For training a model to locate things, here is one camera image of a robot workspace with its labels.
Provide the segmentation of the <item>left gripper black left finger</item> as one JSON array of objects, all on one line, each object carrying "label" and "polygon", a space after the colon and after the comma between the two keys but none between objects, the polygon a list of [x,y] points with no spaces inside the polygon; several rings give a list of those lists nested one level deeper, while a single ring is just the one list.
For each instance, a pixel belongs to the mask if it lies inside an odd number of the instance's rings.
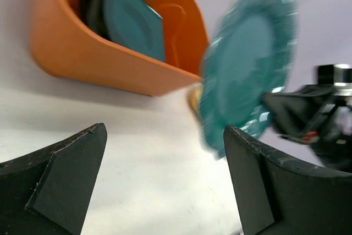
[{"label": "left gripper black left finger", "polygon": [[1,234],[80,234],[106,148],[96,123],[1,163]]}]

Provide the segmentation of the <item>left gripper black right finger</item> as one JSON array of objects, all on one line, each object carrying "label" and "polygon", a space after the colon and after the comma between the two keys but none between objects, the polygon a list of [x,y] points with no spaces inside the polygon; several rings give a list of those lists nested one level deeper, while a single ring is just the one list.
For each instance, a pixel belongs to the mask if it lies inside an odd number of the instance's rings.
[{"label": "left gripper black right finger", "polygon": [[224,147],[245,234],[351,234],[351,174],[297,159],[227,126]]}]

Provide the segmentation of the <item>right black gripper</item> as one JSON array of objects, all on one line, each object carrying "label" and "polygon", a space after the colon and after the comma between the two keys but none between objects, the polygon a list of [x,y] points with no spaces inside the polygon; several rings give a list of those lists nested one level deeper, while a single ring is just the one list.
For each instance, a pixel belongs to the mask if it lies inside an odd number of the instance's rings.
[{"label": "right black gripper", "polygon": [[305,85],[294,92],[267,92],[262,100],[282,138],[313,143],[310,148],[325,167],[350,172],[351,100],[335,94],[333,85]]}]

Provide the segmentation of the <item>teal scalloped round plate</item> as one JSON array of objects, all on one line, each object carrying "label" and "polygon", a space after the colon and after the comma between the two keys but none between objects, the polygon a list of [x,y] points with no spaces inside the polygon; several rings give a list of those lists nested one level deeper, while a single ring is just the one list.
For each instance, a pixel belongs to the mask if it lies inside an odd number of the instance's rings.
[{"label": "teal scalloped round plate", "polygon": [[228,125],[259,138],[271,125],[262,97],[284,90],[297,42],[295,0],[236,0],[203,58],[202,135],[217,159],[225,157]]}]

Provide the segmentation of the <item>teal square plate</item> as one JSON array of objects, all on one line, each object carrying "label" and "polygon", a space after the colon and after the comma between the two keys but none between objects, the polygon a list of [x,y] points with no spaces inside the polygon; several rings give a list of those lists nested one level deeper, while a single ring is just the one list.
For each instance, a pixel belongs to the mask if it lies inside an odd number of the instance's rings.
[{"label": "teal square plate", "polygon": [[102,9],[112,42],[166,61],[163,18],[144,0],[103,0]]}]

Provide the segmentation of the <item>black amber square plate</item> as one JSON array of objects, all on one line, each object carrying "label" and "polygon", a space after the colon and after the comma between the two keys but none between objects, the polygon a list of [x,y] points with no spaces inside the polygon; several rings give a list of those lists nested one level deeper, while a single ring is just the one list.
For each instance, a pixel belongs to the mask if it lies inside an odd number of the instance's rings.
[{"label": "black amber square plate", "polygon": [[79,0],[79,17],[100,37],[110,41],[103,15],[103,0]]}]

